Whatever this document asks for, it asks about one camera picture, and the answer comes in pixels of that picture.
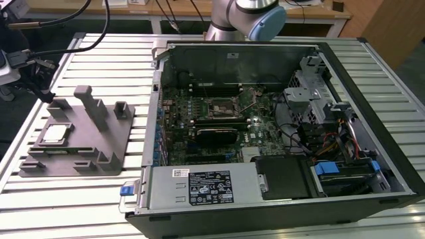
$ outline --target blue tab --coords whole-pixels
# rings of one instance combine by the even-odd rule
[[[316,174],[317,175],[323,175],[324,174],[324,170],[321,169],[321,166],[319,164],[315,166],[315,170],[316,170]]]
[[[120,191],[122,196],[134,196],[135,195],[135,186],[123,186]]]
[[[373,160],[371,164],[372,164],[372,167],[373,167],[375,172],[379,172],[380,169],[381,169],[381,167],[380,167],[380,165],[379,165],[379,162]]]
[[[317,175],[329,174],[329,173],[340,173],[337,164],[335,162],[323,162],[315,166],[315,170]]]

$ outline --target metal bracket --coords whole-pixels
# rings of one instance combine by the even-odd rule
[[[152,57],[154,60],[160,60],[168,51],[168,41],[155,41],[152,45]]]

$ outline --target sticker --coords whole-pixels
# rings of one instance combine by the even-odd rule
[[[238,59],[239,58],[239,53],[228,53],[227,54],[228,59]]]
[[[140,13],[140,14],[148,14],[148,11],[131,11],[131,13]]]
[[[234,203],[231,171],[190,173],[192,206]]]
[[[188,177],[190,169],[174,169],[174,177]]]
[[[56,150],[56,151],[50,150],[50,151],[44,151],[44,153],[47,153],[47,154],[68,154],[68,151],[66,151],[66,150]]]

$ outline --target metal slotted table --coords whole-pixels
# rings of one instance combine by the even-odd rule
[[[86,47],[99,34],[75,38],[70,48]],[[152,85],[152,44],[156,40],[202,40],[198,35],[108,34],[98,48],[67,54],[60,62],[54,89],[72,105],[75,86],[91,85],[106,104],[127,101],[136,105],[126,171],[110,177],[22,178],[19,164],[27,156],[47,121],[40,101],[18,133],[0,163],[0,237],[8,239],[144,238],[119,212],[120,186],[140,177],[144,132]],[[281,37],[275,41],[325,41],[340,58],[379,117],[425,179],[425,108],[368,43],[344,38]],[[336,86],[343,96],[343,89]],[[126,198],[126,204],[136,202]],[[248,232],[203,238],[424,238],[425,201],[380,212],[356,223]]]

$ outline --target barcode sticker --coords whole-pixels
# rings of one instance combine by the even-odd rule
[[[188,177],[190,176],[190,169],[174,169],[174,177]]]

